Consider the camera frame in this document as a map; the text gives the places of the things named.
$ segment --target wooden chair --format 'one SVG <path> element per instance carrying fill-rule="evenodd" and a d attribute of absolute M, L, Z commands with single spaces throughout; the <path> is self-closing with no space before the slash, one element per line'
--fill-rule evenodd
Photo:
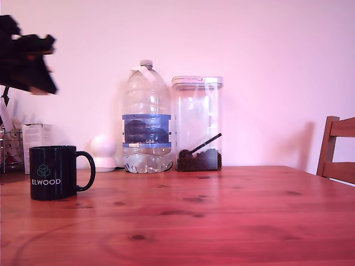
<path fill-rule="evenodd" d="M 355 137 L 355 117 L 345 120 L 327 117 L 317 176 L 355 183 L 355 162 L 333 162 L 337 137 Z"/>

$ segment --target black blurry object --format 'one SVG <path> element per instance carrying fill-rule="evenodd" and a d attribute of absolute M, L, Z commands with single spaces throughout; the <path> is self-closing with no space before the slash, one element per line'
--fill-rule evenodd
<path fill-rule="evenodd" d="M 212 141 L 218 139 L 220 136 L 222 136 L 222 133 L 217 134 L 216 136 L 210 138 L 209 140 L 207 140 L 206 142 L 202 143 L 200 146 L 194 148 L 192 151 L 189 150 L 181 150 L 179 152 L 179 158 L 192 158 L 192 154 L 196 151 L 198 151 L 199 149 L 205 147 L 207 144 L 211 143 Z"/>
<path fill-rule="evenodd" d="M 17 22 L 9 15 L 0 16 L 0 84 L 24 91 L 36 88 L 55 94 L 57 87 L 49 75 L 43 56 L 54 52 L 55 39 L 47 35 L 20 35 Z"/>

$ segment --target wood knot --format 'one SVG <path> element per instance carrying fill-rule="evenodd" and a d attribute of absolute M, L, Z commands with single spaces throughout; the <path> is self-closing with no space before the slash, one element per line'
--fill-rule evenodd
<path fill-rule="evenodd" d="M 134 236 L 131 237 L 131 239 L 134 240 L 145 240 L 145 236 L 142 236 L 141 234 L 135 234 Z"/>

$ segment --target bottle label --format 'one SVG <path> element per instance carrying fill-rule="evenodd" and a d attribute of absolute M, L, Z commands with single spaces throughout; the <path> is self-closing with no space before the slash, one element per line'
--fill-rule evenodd
<path fill-rule="evenodd" d="M 123 147 L 171 147 L 171 115 L 123 115 Z"/>

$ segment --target cardboard box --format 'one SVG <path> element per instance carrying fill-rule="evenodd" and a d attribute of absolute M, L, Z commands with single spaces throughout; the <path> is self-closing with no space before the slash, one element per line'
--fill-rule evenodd
<path fill-rule="evenodd" d="M 29 124 L 22 126 L 24 172 L 29 174 L 29 148 L 50 146 L 52 126 L 44 124 Z"/>

